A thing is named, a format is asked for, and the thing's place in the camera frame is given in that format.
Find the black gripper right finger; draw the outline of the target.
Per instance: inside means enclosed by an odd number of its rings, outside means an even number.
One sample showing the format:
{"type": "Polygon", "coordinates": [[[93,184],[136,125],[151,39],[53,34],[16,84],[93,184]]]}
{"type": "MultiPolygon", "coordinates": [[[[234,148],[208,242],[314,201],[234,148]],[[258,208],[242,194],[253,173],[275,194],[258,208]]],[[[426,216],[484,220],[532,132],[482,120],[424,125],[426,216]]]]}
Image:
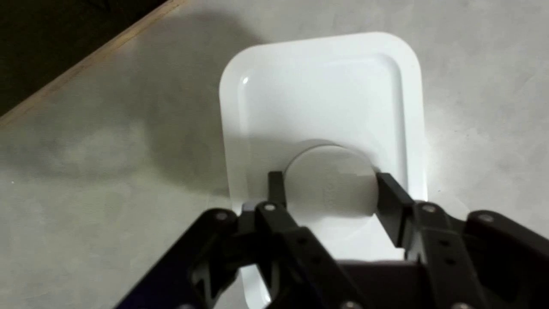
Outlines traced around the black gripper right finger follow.
{"type": "Polygon", "coordinates": [[[434,309],[549,309],[549,240],[496,211],[465,220],[378,173],[376,215],[421,268],[434,309]]]}

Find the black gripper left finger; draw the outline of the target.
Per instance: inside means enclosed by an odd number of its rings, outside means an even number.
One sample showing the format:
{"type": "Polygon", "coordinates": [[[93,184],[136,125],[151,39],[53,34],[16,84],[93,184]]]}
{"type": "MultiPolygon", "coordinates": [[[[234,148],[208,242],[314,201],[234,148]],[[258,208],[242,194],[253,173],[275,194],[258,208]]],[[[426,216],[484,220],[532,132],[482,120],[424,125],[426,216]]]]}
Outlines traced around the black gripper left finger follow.
{"type": "Polygon", "coordinates": [[[213,309],[246,266],[259,269],[268,309],[373,309],[289,213],[282,172],[268,173],[268,197],[240,215],[204,211],[115,309],[213,309]]]}

